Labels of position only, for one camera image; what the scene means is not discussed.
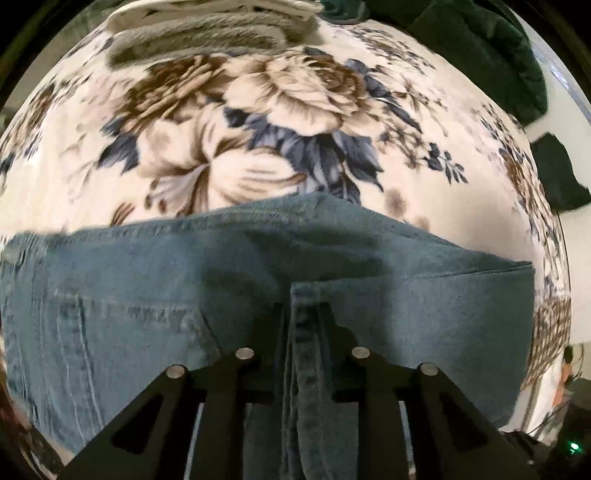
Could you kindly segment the small black garment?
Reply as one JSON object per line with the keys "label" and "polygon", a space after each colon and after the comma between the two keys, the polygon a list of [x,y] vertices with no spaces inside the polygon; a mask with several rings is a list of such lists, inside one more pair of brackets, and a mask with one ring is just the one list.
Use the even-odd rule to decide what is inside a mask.
{"label": "small black garment", "polygon": [[553,211],[574,211],[590,203],[589,189],[576,179],[568,152],[555,135],[546,133],[530,146],[545,197]]}

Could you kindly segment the floral bed blanket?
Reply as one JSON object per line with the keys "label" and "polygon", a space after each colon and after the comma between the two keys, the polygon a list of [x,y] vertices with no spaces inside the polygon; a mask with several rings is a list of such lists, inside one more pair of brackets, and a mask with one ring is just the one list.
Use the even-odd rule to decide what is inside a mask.
{"label": "floral bed blanket", "polygon": [[566,344],[566,252],[521,125],[410,36],[322,23],[277,53],[118,66],[98,27],[1,137],[1,237],[324,191],[536,270],[526,386]]}

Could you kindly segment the stack of folded pants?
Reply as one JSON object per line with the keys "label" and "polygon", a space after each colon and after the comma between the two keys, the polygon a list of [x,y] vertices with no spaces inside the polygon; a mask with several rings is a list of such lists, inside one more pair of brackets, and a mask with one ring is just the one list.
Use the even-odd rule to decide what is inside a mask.
{"label": "stack of folded pants", "polygon": [[105,20],[112,67],[185,54],[276,52],[318,28],[318,1],[133,1]]}

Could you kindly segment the blue denim jeans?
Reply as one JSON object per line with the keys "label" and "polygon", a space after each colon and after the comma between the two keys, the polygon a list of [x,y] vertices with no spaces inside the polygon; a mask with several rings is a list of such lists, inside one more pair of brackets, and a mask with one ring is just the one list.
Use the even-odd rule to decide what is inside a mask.
{"label": "blue denim jeans", "polygon": [[78,452],[165,368],[273,351],[287,323],[283,400],[247,415],[245,477],[352,479],[358,410],[329,399],[320,304],[388,361],[441,367],[493,425],[511,418],[533,266],[325,194],[14,237],[1,254],[8,391],[44,436]]}

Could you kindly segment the dark green fleece robe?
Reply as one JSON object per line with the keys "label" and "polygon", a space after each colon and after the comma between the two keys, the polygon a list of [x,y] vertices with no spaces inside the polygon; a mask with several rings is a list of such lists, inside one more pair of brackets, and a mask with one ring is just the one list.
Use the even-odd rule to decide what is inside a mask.
{"label": "dark green fleece robe", "polygon": [[367,19],[398,28],[460,70],[523,126],[548,111],[542,69],[521,23],[502,1],[325,1],[335,24]]}

